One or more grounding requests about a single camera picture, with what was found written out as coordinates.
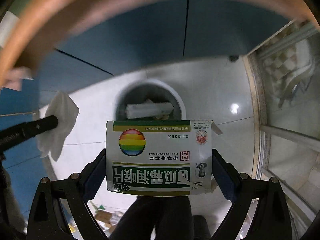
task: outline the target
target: rainbow circle logo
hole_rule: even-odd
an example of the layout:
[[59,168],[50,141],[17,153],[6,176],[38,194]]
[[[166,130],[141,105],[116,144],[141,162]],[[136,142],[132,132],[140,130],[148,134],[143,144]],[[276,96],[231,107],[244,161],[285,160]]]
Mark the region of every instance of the rainbow circle logo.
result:
[[119,146],[125,155],[137,156],[146,147],[146,139],[142,132],[136,129],[128,129],[120,135]]

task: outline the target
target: floor tile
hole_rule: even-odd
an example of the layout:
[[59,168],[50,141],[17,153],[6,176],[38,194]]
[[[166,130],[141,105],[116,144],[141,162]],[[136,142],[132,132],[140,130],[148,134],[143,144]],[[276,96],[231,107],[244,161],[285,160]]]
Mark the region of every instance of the floor tile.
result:
[[218,125],[222,135],[212,133],[212,147],[236,170],[252,174],[254,152],[253,117]]
[[320,188],[320,171],[312,168],[309,174],[308,181],[316,187]]
[[292,141],[271,136],[268,169],[298,190],[309,177],[318,153]]
[[220,225],[221,225],[221,223],[208,225],[211,236],[213,236],[213,234],[217,231],[217,229]]
[[[174,88],[187,111],[187,119],[213,119],[216,124],[253,116],[244,63],[240,58],[209,58],[147,69],[148,78],[159,79]],[[239,106],[231,113],[232,104]]]
[[207,220],[208,225],[217,224],[223,221],[231,207],[231,202],[224,200],[214,205],[192,208],[192,215],[202,215]]
[[224,202],[225,198],[220,188],[217,187],[212,193],[190,195],[189,200],[191,208],[201,208]]
[[58,179],[67,179],[74,172],[81,172],[86,166],[81,145],[64,145],[57,162],[51,156],[53,170]]
[[95,160],[95,158],[99,155],[99,153],[102,151],[102,149],[106,148],[106,143],[87,143],[87,144],[80,144],[79,145],[81,152],[82,152],[82,158],[85,163],[90,163]]
[[310,182],[306,182],[298,193],[314,208],[316,212],[320,210],[320,188]]
[[81,141],[79,140],[77,133],[77,131],[79,130],[82,129],[79,128],[79,123],[76,121],[75,126],[73,127],[69,135],[66,137],[64,145],[81,144]]

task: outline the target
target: black metal bracket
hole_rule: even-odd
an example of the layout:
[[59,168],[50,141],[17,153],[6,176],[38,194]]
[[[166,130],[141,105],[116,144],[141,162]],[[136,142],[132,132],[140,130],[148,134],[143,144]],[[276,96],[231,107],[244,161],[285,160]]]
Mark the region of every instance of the black metal bracket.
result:
[[[91,214],[87,201],[95,197],[106,175],[106,152],[68,179],[42,178],[33,200],[27,240],[74,239],[64,217],[60,198],[68,204],[84,240],[108,240]],[[247,215],[252,199],[259,198],[255,216],[245,239],[292,239],[289,211],[280,183],[251,179],[238,173],[220,154],[212,150],[212,174],[232,206],[212,240],[234,240]]]
[[52,130],[58,126],[58,119],[54,115],[17,124],[0,131],[0,152],[4,152],[40,133]]
[[211,240],[234,240],[247,216],[252,199],[258,205],[244,239],[291,240],[291,221],[285,195],[278,179],[251,179],[226,163],[217,150],[212,150],[212,174],[224,197],[232,206]]
[[9,225],[9,218],[7,213],[7,206],[5,201],[5,189],[7,188],[7,180],[4,174],[4,169],[2,166],[2,161],[5,160],[3,152],[0,152],[0,222]]

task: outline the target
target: blue tile wall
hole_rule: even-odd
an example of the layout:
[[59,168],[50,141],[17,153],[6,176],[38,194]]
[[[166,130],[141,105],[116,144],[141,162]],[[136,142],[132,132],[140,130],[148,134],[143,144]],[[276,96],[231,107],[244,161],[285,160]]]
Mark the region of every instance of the blue tile wall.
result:
[[40,106],[50,103],[56,91],[71,93],[110,77],[109,73],[53,51],[41,63],[38,72]]
[[169,0],[116,16],[59,49],[114,75],[182,60],[187,0]]
[[[0,130],[4,130],[5,128],[14,126],[16,124],[31,121],[31,114],[0,117]],[[7,160],[3,162],[3,166],[4,168],[9,168],[28,159],[39,156],[40,152],[37,149],[36,139],[31,138],[11,149],[6,150],[4,154]]]
[[12,190],[21,213],[28,217],[38,184],[41,178],[47,176],[42,159],[35,157],[6,170],[11,177]]
[[190,0],[185,58],[244,55],[289,22],[231,0]]

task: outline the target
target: tile grout line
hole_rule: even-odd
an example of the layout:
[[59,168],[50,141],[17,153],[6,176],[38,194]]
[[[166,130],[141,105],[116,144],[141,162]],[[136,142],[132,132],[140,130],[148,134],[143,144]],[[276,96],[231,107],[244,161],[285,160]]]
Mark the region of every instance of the tile grout line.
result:
[[30,209],[28,209],[27,211],[23,212],[22,215],[24,215],[25,213],[30,212]]
[[231,122],[236,122],[236,121],[241,121],[241,120],[245,120],[245,119],[249,119],[249,118],[253,118],[253,116],[249,116],[249,117],[246,117],[246,118],[242,118],[242,119],[238,119],[238,120],[234,120],[234,121],[230,121],[230,122],[218,123],[216,125],[225,124],[225,123],[231,123]]
[[69,146],[69,145],[82,145],[82,144],[94,144],[94,143],[105,143],[104,142],[92,142],[92,143],[71,143],[71,144],[64,144],[63,146]]
[[54,50],[57,51],[57,52],[59,52],[59,53],[61,53],[61,54],[64,54],[64,55],[66,55],[66,56],[68,56],[68,57],[71,57],[71,58],[73,58],[73,59],[79,60],[79,61],[81,61],[81,62],[83,62],[83,63],[88,64],[88,65],[91,66],[91,67],[94,67],[94,68],[96,68],[96,69],[99,69],[99,70],[101,70],[101,71],[103,71],[103,72],[105,72],[105,73],[108,73],[108,74],[114,76],[114,75],[113,75],[112,73],[110,73],[109,71],[106,71],[106,70],[104,70],[103,68],[100,68],[100,67],[98,67],[98,66],[96,66],[96,65],[94,65],[94,64],[91,64],[90,62],[87,62],[87,61],[85,61],[85,60],[83,60],[83,59],[80,59],[80,58],[78,58],[78,57],[75,57],[75,56],[73,56],[73,55],[71,55],[71,54],[69,54],[69,53],[66,53],[66,52],[64,52],[64,51],[62,51],[62,50],[60,50],[60,49],[54,48]]
[[27,160],[25,160],[25,161],[23,161],[23,162],[17,163],[17,164],[15,164],[15,165],[10,166],[10,167],[6,167],[5,169],[9,169],[9,168],[18,166],[18,165],[21,164],[21,163],[24,163],[24,162],[26,162],[26,161],[29,161],[29,160],[32,160],[32,159],[35,159],[35,158],[40,158],[40,156],[36,156],[36,157],[29,158],[29,159],[27,159]]
[[46,91],[46,92],[57,92],[56,90],[45,90],[45,89],[41,89],[41,91]]

